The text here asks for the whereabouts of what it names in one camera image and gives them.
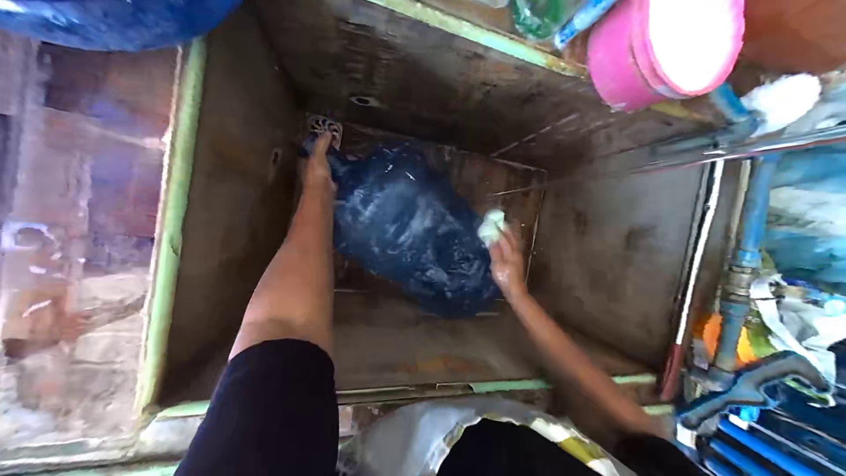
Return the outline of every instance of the blue pipe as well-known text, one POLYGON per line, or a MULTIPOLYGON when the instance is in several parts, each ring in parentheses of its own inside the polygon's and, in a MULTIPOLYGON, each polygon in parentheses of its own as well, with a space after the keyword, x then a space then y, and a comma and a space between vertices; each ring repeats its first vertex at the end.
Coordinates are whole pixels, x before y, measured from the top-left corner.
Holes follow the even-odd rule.
POLYGON ((720 430, 736 439, 752 451, 776 463, 779 468, 792 474, 793 476, 819 476, 818 472, 808 468, 787 453, 778 450, 778 448, 769 446, 767 443, 756 438, 752 433, 741 429, 739 426, 729 422, 728 420, 724 419, 720 422, 720 430))
POLYGON ((746 106, 740 102, 734 90, 728 83, 722 83, 717 89, 708 94, 711 103, 720 110, 723 116, 732 124, 744 122, 752 118, 746 106))
POLYGON ((770 206, 770 184, 778 166, 778 155, 753 159, 752 175, 743 204, 740 237, 732 264, 743 268, 761 266, 761 243, 770 206))
POLYGON ((734 249, 725 293, 720 300, 722 325, 712 379, 729 385, 737 365, 737 347, 746 314, 749 313, 749 285, 754 269, 761 266, 761 244, 766 232, 766 215, 770 205, 770 184, 778 166, 778 155, 752 159, 749 188, 746 189, 737 246, 734 249))
POLYGON ((576 35, 590 28, 607 12, 617 0, 589 0, 579 11, 573 15, 562 28, 555 34, 552 42, 559 50, 563 50, 576 35))
POLYGON ((772 471, 764 468, 742 452, 735 450, 724 441, 712 439, 710 447, 744 473, 754 474, 755 476, 775 476, 772 471))
POLYGON ((705 458, 705 467, 711 470, 716 476, 738 476, 736 471, 722 464, 715 457, 705 458))

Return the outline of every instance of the orange object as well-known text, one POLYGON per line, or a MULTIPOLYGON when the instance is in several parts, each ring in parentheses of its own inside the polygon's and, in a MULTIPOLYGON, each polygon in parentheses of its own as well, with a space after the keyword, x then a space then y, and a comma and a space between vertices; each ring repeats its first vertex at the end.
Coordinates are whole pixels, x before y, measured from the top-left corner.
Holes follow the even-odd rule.
MULTIPOLYGON (((708 322, 705 323, 705 330, 702 333, 702 340, 705 342, 708 357, 711 359, 714 358, 714 353, 717 352, 717 341, 720 339, 721 324, 722 316, 719 313, 713 313, 708 318, 708 322)), ((740 330, 737 356, 738 367, 758 360, 758 357, 755 356, 755 352, 752 350, 752 345, 749 342, 749 334, 745 327, 740 330)))

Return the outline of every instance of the blue plastic sheet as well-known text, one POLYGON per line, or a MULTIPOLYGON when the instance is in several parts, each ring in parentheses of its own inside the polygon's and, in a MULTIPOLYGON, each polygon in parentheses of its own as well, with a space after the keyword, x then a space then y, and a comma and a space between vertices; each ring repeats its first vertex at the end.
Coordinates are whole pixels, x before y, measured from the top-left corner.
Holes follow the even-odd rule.
POLYGON ((0 1, 0 28, 65 47, 138 51, 177 45, 221 22, 241 0, 0 1))
POLYGON ((783 155, 764 245, 786 278, 846 293, 846 147, 783 155))
POLYGON ((330 157, 338 184, 336 249, 403 286, 443 317, 469 316, 499 296, 481 219, 411 142, 375 147, 366 159, 330 157))

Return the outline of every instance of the wall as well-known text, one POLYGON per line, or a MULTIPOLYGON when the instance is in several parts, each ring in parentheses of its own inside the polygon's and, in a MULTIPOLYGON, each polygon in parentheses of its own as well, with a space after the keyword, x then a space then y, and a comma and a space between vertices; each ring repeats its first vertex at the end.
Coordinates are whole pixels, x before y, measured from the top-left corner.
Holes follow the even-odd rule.
POLYGON ((217 381, 247 301, 288 228, 295 142, 305 125, 245 8, 213 30, 207 44, 164 404, 204 400, 217 381))
POLYGON ((654 123, 650 134, 631 136, 641 145, 700 127, 654 111, 613 113, 587 80, 366 0, 256 4, 306 108, 341 121, 551 172, 590 155, 590 142, 603 141, 604 132, 616 127, 654 123), (371 105, 353 97, 368 97, 371 105))

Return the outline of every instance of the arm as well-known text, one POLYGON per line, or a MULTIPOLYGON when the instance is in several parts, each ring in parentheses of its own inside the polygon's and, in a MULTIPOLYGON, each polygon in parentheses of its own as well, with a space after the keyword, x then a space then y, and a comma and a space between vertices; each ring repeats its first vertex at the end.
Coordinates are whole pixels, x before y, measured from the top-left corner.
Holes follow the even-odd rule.
POLYGON ((519 242, 511 231, 505 230, 503 238, 491 246, 493 278, 554 373, 595 402, 626 432, 659 434, 637 403, 591 361, 529 294, 524 269, 519 242))
POLYGON ((285 242, 261 276, 229 358, 276 339, 301 339, 332 353, 332 207, 335 185, 326 159, 332 136, 315 144, 303 193, 285 242))

